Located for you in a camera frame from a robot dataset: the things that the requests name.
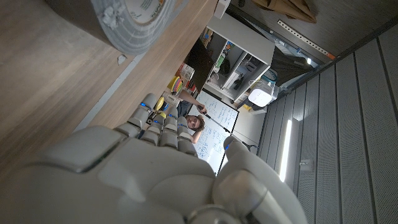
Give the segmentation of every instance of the robotic hand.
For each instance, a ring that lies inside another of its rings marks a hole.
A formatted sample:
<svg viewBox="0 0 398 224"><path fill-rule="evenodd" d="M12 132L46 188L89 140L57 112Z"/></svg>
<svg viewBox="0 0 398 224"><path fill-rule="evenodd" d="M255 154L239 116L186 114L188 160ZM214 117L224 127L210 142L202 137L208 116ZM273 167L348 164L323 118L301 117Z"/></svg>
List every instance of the robotic hand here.
<svg viewBox="0 0 398 224"><path fill-rule="evenodd" d="M0 184L3 223L307 223L287 185L236 138L215 177L177 110L142 130L149 94L128 122L86 128Z"/></svg>

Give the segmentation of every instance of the woman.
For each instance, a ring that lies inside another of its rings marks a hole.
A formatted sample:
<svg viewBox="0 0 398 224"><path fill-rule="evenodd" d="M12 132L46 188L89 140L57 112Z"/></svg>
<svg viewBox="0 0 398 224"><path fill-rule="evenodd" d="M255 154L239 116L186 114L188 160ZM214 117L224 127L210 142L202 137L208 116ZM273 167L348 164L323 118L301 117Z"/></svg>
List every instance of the woman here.
<svg viewBox="0 0 398 224"><path fill-rule="evenodd" d="M191 96L185 90L182 90L178 96L182 101L177 107L178 117L184 116L187 120L188 128L193 130L195 133L191 136L192 143L197 143L201 132L205 128L205 120L203 119L202 115L194 116L188 115L188 110L191 105L195 105L201 114L206 114L207 110L205 105L199 103L194 97Z"/></svg>

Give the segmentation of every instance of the white shelving unit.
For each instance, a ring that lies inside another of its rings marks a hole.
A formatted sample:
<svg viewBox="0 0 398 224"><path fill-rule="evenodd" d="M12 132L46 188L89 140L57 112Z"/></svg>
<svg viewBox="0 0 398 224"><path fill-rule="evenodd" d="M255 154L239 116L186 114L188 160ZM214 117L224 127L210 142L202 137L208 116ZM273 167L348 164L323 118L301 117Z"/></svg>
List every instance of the white shelving unit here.
<svg viewBox="0 0 398 224"><path fill-rule="evenodd" d="M211 57L215 64L227 42L230 41L234 44L225 58L230 63L229 73L219 73L218 80L215 78L209 79L206 83L207 88L211 87L232 101L237 101L250 88L249 81L260 78L271 66L275 45L228 14L225 14L221 19L211 18L207 28L213 31L213 39L209 43L208 50L213 51ZM256 65L253 66L254 69L249 67L250 70L248 70L247 66L241 64L245 58L250 56L252 56L250 65ZM241 77L243 77L243 80L235 90L235 85L231 86L231 82L233 83Z"/></svg>

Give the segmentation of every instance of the white lamp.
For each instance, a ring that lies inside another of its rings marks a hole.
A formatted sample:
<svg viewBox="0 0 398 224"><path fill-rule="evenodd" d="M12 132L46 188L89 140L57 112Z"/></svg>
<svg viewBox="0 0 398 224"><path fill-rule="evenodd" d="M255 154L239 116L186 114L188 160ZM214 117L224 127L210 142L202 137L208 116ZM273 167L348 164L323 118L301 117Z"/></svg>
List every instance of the white lamp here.
<svg viewBox="0 0 398 224"><path fill-rule="evenodd" d="M272 100L272 95L264 92L264 90L259 88L253 90L249 95L249 101L259 107L266 106L267 104L269 104L269 102L271 102L271 100Z"/></svg>

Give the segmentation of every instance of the metal wall panel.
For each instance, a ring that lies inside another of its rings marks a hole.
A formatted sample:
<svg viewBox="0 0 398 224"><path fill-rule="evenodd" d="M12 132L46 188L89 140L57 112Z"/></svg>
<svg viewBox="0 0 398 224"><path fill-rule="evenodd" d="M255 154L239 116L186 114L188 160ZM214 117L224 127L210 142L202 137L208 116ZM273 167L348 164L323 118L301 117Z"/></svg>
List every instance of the metal wall panel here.
<svg viewBox="0 0 398 224"><path fill-rule="evenodd" d="M269 121L269 109L271 108L270 105L267 105L267 112L266 112L266 116L264 118L264 124L262 125L262 130L261 130L261 135L260 135L260 141L259 141L259 149L257 150L258 156L261 155L261 150L262 149L262 145L264 144L264 137L266 135L266 128L267 128L267 123Z"/></svg>
<svg viewBox="0 0 398 224"><path fill-rule="evenodd" d="M340 222L335 67L320 74L316 223Z"/></svg>
<svg viewBox="0 0 398 224"><path fill-rule="evenodd" d="M343 223L373 223L353 55L336 64L336 83Z"/></svg>
<svg viewBox="0 0 398 224"><path fill-rule="evenodd" d="M278 107L276 109L274 128L272 129L271 141L269 143L269 152L267 156L267 164L275 169L276 154L278 151L278 143L280 137L280 128L282 126L282 118L284 116L286 97L278 100Z"/></svg>
<svg viewBox="0 0 398 224"><path fill-rule="evenodd" d="M398 105L398 25L380 35L380 46L386 62L391 90Z"/></svg>
<svg viewBox="0 0 398 224"><path fill-rule="evenodd" d="M318 85L319 75L307 82L301 151L301 159L313 160L314 169L313 172L300 171L300 179L298 180L298 199L300 200L307 216L308 223L315 223L315 183L318 144Z"/></svg>
<svg viewBox="0 0 398 224"><path fill-rule="evenodd" d="M293 192L297 195L299 187L299 173L300 173L300 158L301 158L301 142L303 134L303 117L304 117L304 106L305 106L305 94L307 92L307 84L302 85L296 89L295 99L294 99L294 109L293 118L299 123L298 127L298 141L297 141L297 153L295 160L295 172L294 172L294 182L293 182Z"/></svg>
<svg viewBox="0 0 398 224"><path fill-rule="evenodd" d="M398 220L398 126L376 40L355 53L378 223Z"/></svg>
<svg viewBox="0 0 398 224"><path fill-rule="evenodd" d="M286 96L285 110L284 110L284 115L282 118L282 126L280 128L280 138L279 138L278 150L277 150L276 160L275 160L275 169L274 170L277 173L279 173L279 171L280 171L280 163L282 162L282 154L283 154L283 150L284 150L287 121L292 119L292 115L293 115L294 95L295 94L293 92Z"/></svg>
<svg viewBox="0 0 398 224"><path fill-rule="evenodd" d="M262 146L260 148L260 150L261 150L260 158L265 162L267 162L269 142L271 140L272 128L274 127L277 103L272 103L270 105L270 107L271 108L269 109L269 114L267 115L268 122L267 122L266 130L264 131L265 134L262 139Z"/></svg>

